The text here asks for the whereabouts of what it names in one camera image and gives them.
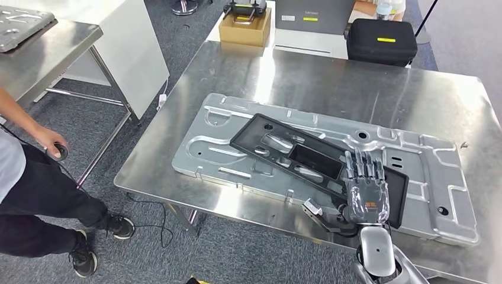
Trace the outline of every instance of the black carrying case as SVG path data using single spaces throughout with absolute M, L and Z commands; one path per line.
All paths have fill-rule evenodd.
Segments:
M 409 22 L 357 19 L 347 36 L 350 60 L 406 66 L 417 54 Z

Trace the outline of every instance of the black sneaker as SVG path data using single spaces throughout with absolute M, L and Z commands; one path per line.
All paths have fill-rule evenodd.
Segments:
M 78 276 L 82 278 L 94 274 L 98 268 L 98 259 L 89 248 L 87 243 L 87 234 L 82 230 L 76 231 L 77 243 L 70 256 L 73 259 L 73 269 Z
M 112 232 L 113 236 L 119 240 L 127 240 L 134 234 L 134 224 L 126 217 L 109 215 L 107 231 Z

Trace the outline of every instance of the stainless steel table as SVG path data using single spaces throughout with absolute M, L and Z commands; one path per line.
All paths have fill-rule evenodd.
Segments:
M 415 265 L 442 277 L 487 283 L 502 256 L 496 225 L 502 214 L 502 131 L 475 77 L 383 66 L 299 53 L 205 42 L 115 177 L 127 191 L 165 201 L 193 234 L 193 214 L 269 227 L 316 243 L 354 249 L 357 239 L 325 233 L 301 210 L 239 188 L 176 173 L 171 161 L 211 92 L 435 135 L 455 141 L 469 186 L 481 243 L 460 248 L 393 234 Z
M 103 32 L 97 25 L 57 20 L 40 30 L 16 49 L 0 53 L 0 87 L 21 105 L 26 105 L 44 91 L 124 107 L 126 114 L 92 159 L 78 180 L 81 185 L 100 160 L 108 146 L 128 119 L 139 123 L 113 75 L 93 46 Z M 120 101 L 83 93 L 48 88 L 84 52 L 89 50 L 96 64 L 103 71 L 110 85 L 118 93 Z

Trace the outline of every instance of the gray shirt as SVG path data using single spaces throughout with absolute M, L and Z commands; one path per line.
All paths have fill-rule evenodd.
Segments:
M 19 181 L 26 158 L 19 141 L 0 130 L 0 203 Z

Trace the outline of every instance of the person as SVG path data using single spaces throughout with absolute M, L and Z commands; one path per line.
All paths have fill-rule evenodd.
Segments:
M 350 22 L 357 18 L 373 19 L 375 11 L 377 10 L 377 2 L 374 0 L 356 0 L 354 4 L 353 13 L 350 16 Z M 404 11 L 406 10 L 405 0 L 387 0 L 383 1 L 392 5 L 392 12 L 390 16 L 391 21 L 402 21 Z
M 0 115 L 56 157 L 60 153 L 54 143 L 67 147 L 60 134 L 33 120 L 2 88 Z M 78 276 L 96 271 L 96 254 L 84 230 L 48 224 L 35 215 L 76 218 L 85 227 L 108 230 L 120 240 L 134 233 L 131 220 L 110 214 L 102 201 L 78 189 L 57 162 L 0 130 L 0 253 L 23 257 L 69 253 Z

